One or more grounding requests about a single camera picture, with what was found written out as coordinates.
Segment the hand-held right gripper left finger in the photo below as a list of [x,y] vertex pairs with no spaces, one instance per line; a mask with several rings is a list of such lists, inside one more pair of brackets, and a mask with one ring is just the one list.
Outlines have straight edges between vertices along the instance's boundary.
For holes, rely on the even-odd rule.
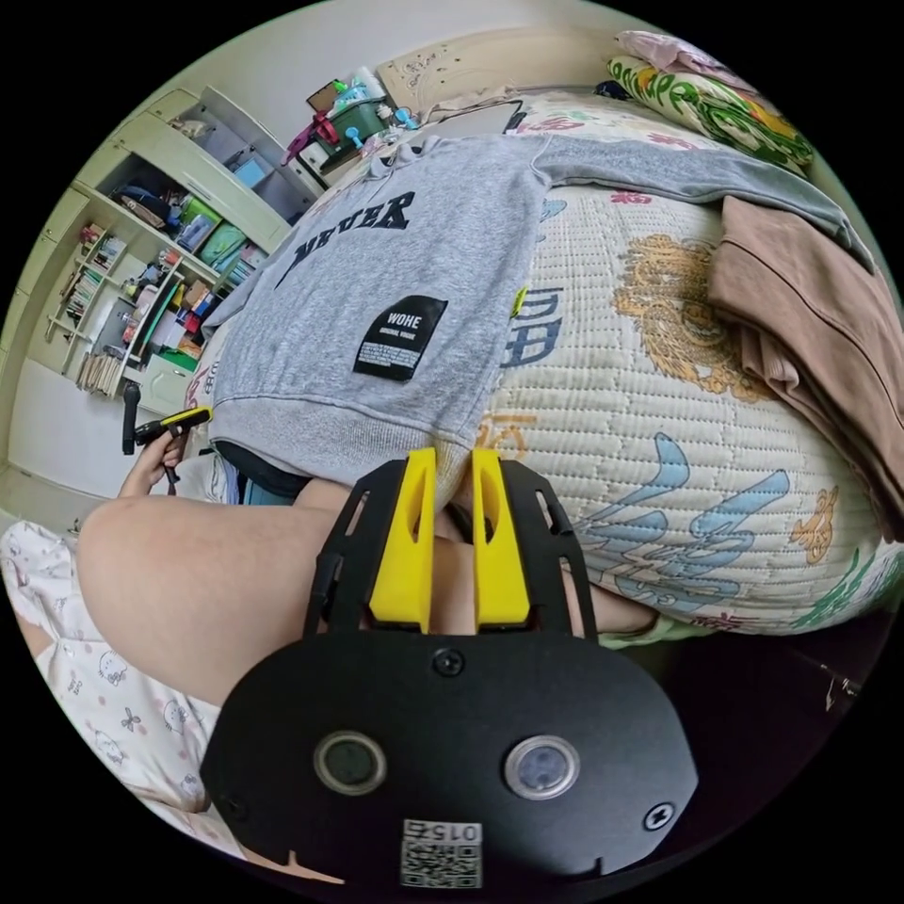
[[403,464],[369,608],[377,624],[425,634],[433,576],[436,452],[413,450]]

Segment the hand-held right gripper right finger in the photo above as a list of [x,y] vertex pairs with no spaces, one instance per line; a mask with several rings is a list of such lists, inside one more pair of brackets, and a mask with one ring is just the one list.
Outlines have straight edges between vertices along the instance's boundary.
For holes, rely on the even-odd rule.
[[498,454],[472,454],[474,594],[478,627],[524,625],[530,603]]

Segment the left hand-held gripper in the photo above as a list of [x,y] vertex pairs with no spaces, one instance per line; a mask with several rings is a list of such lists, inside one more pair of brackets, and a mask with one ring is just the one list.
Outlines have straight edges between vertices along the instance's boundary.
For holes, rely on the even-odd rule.
[[161,479],[174,473],[186,445],[185,427],[196,427],[212,418],[210,407],[195,407],[165,418],[163,434],[146,444],[135,465],[139,488],[153,488]]

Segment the person's left hand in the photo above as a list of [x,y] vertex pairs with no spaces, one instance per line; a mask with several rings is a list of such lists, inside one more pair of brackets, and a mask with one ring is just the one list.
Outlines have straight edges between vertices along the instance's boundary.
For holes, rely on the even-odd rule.
[[140,497],[151,493],[153,487],[167,477],[168,471],[175,471],[181,462],[186,446],[186,437],[180,428],[176,433],[166,433],[146,444],[123,481],[119,498]]

